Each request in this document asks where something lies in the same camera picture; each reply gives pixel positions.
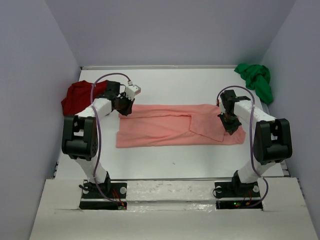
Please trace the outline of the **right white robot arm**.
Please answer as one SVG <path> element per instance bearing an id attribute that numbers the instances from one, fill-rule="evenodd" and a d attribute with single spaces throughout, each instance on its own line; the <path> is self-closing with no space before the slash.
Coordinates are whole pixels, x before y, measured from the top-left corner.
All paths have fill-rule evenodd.
<path id="1" fill-rule="evenodd" d="M 222 90 L 216 100 L 225 131 L 234 135 L 241 121 L 249 124 L 250 160 L 237 170 L 226 190 L 241 195 L 254 188 L 258 178 L 277 163 L 292 156 L 290 123 L 256 107 L 255 99 L 237 96 L 232 89 Z"/>

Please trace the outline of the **pink t-shirt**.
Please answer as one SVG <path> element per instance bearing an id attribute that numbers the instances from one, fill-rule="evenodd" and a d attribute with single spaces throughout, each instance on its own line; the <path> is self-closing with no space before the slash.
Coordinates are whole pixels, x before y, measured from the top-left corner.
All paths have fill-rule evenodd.
<path id="1" fill-rule="evenodd" d="M 241 145 L 246 133 L 239 127 L 229 134 L 212 104 L 137 104 L 128 116 L 119 116 L 117 148 Z"/>

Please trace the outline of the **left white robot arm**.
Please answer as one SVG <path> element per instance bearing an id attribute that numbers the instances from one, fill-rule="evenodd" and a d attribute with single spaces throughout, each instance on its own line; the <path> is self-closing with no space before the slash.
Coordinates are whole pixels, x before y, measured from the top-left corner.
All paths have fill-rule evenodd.
<path id="1" fill-rule="evenodd" d="M 63 101 L 63 133 L 61 150 L 74 160 L 86 175 L 86 182 L 80 188 L 90 195 L 106 198 L 112 189 L 111 178 L 101 163 L 102 133 L 100 120 L 113 111 L 123 116 L 132 113 L 132 107 L 141 88 L 128 81 L 122 84 L 104 81 L 89 84 L 86 81 L 76 85 L 81 90 L 68 93 Z"/>

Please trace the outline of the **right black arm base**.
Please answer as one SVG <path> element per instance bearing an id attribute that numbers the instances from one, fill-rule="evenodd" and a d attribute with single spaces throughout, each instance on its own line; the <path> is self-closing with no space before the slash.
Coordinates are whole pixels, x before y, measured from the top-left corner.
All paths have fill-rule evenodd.
<path id="1" fill-rule="evenodd" d="M 263 209 L 258 182 L 242 183 L 237 171 L 230 181 L 216 181 L 212 195 L 218 210 Z"/>

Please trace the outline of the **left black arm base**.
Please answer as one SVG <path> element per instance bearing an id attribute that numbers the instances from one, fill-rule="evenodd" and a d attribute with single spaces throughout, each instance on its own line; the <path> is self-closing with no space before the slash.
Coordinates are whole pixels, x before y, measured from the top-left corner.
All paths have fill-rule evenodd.
<path id="1" fill-rule="evenodd" d="M 79 208 L 81 210 L 124 211 L 127 209 L 128 184 L 124 181 L 106 180 L 100 183 L 84 180 L 81 189 Z"/>

